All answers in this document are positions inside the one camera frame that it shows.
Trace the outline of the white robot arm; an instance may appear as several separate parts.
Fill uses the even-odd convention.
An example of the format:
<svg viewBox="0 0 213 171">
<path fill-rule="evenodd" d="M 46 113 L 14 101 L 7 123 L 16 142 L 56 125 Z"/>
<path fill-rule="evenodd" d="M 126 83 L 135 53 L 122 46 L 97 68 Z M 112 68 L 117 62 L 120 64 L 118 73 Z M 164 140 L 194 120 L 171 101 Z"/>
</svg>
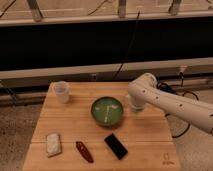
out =
<svg viewBox="0 0 213 171">
<path fill-rule="evenodd" d="M 151 73 L 130 82 L 127 90 L 132 109 L 143 110 L 149 103 L 213 135 L 213 104 L 161 91 Z"/>
</svg>

